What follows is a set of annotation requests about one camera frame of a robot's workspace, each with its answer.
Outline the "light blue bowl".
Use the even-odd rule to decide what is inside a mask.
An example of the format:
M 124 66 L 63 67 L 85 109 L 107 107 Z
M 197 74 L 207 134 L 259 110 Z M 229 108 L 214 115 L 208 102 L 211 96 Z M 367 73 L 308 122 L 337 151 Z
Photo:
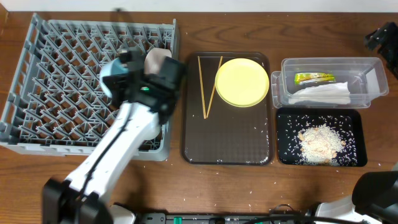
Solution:
M 120 74 L 125 74 L 128 69 L 122 66 L 120 59 L 116 58 L 111 62 L 104 65 L 99 73 L 99 85 L 103 93 L 108 97 L 112 98 L 112 93 L 110 89 L 105 85 L 104 77 L 115 76 Z

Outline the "white pink bowl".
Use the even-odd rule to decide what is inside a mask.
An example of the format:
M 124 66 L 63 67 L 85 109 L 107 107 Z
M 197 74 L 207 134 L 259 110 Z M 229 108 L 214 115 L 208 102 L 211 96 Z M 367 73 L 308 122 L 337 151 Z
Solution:
M 144 61 L 144 73 L 158 74 L 166 57 L 171 57 L 169 49 L 153 48 L 146 56 Z

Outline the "white napkin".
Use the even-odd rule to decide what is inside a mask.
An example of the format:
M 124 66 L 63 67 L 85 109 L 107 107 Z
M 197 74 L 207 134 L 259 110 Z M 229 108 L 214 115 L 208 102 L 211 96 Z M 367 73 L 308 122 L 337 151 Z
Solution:
M 304 88 L 289 98 L 289 104 L 303 101 L 347 105 L 351 103 L 348 83 L 332 83 Z

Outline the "green snack wrapper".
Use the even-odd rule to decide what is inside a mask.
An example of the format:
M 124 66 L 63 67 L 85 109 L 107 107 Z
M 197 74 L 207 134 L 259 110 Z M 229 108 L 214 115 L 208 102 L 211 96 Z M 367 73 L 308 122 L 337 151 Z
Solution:
M 306 85 L 309 83 L 318 82 L 336 82 L 335 76 L 332 73 L 296 73 L 294 83 L 296 85 Z

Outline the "yellow round plate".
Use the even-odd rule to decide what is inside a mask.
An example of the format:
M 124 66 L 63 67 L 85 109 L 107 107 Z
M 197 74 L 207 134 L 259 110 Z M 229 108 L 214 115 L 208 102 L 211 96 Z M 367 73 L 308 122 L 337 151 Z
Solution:
M 248 58 L 234 58 L 222 64 L 215 76 L 218 95 L 227 104 L 248 108 L 260 103 L 269 91 L 266 70 Z

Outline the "white plastic cup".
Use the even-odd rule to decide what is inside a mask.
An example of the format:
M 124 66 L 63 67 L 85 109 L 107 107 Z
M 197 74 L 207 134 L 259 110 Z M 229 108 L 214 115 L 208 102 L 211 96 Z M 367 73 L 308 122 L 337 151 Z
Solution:
M 160 147 L 162 140 L 162 127 L 156 126 L 155 129 L 149 133 L 145 141 L 142 143 L 144 150 L 155 150 Z

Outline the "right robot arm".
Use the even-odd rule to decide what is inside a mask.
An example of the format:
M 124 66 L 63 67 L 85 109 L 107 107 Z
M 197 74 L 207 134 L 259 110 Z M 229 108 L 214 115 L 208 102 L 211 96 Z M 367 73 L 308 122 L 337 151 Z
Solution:
M 364 44 L 378 49 L 386 67 L 397 76 L 397 24 L 387 22 L 368 34 Z M 397 223 L 397 167 L 360 177 L 351 196 L 317 206 L 313 223 Z

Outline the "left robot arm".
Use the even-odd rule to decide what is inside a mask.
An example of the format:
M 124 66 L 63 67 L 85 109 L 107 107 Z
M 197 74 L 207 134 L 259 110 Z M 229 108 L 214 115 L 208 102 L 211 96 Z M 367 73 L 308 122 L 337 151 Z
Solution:
M 184 75 L 184 64 L 160 48 L 147 55 L 123 50 L 101 69 L 100 86 L 119 109 L 117 117 L 63 182 L 49 179 L 44 185 L 43 223 L 135 223 L 132 211 L 108 202 L 141 144 L 172 116 Z

